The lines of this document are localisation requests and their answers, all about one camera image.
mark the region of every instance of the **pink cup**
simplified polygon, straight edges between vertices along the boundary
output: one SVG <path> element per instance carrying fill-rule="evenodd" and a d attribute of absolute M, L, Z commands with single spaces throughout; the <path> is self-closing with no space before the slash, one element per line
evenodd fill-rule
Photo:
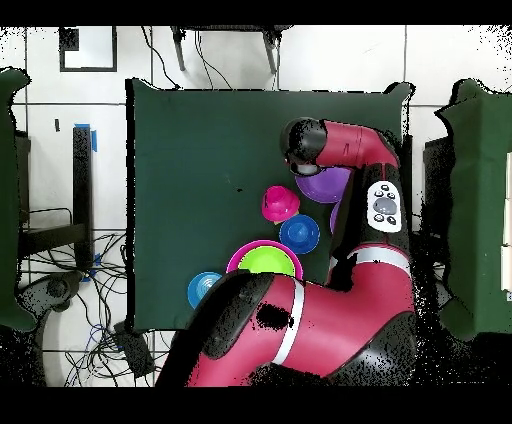
<path fill-rule="evenodd" d="M 299 212 L 299 197 L 283 186 L 272 186 L 265 191 L 261 213 L 265 219 L 278 224 Z"/>

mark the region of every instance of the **silver stripe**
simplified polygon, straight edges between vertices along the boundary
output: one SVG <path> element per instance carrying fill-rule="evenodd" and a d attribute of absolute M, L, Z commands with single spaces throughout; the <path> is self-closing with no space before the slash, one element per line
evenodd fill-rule
<path fill-rule="evenodd" d="M 302 308 L 304 307 L 304 286 L 295 278 L 293 281 L 295 282 L 295 296 L 293 298 L 292 312 L 290 314 L 290 320 L 293 318 L 293 325 L 291 327 L 289 325 L 286 327 L 286 333 L 284 333 L 281 346 L 277 351 L 276 357 L 272 361 L 277 365 L 281 365 L 288 357 L 290 350 L 292 350 L 293 342 L 295 341 L 295 337 L 299 331 Z"/>
<path fill-rule="evenodd" d="M 400 268 L 411 278 L 411 267 L 408 259 L 396 250 L 378 246 L 363 247 L 362 249 L 354 250 L 347 258 L 350 258 L 354 253 L 357 253 L 358 264 L 375 261 L 383 262 Z"/>

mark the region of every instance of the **blue cup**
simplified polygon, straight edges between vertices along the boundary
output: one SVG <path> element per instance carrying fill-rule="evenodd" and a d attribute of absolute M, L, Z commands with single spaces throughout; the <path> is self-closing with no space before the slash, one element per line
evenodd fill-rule
<path fill-rule="evenodd" d="M 303 255 L 317 246 L 320 228 L 309 216 L 295 215 L 281 225 L 279 240 L 293 253 Z"/>
<path fill-rule="evenodd" d="M 222 277 L 216 272 L 202 272 L 192 278 L 188 285 L 188 302 L 192 308 L 196 308 L 206 292 Z"/>

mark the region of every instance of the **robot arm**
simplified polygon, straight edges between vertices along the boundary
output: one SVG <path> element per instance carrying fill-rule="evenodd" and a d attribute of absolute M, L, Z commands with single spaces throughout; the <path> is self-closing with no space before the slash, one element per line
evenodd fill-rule
<path fill-rule="evenodd" d="M 334 384 L 407 381 L 414 305 L 394 152 L 374 130 L 313 119 L 288 124 L 281 147 L 301 175 L 355 169 L 327 285 L 272 273 L 225 275 L 174 338 L 157 386 L 248 385 L 251 373 L 270 362 Z"/>

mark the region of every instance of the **lime green plate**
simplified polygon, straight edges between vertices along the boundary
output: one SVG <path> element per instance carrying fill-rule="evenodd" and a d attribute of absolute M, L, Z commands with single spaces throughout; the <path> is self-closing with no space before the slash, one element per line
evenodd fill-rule
<path fill-rule="evenodd" d="M 291 258 L 281 249 L 272 246 L 261 246 L 250 250 L 245 254 L 239 269 L 248 269 L 252 273 L 276 272 L 295 276 L 295 265 Z"/>

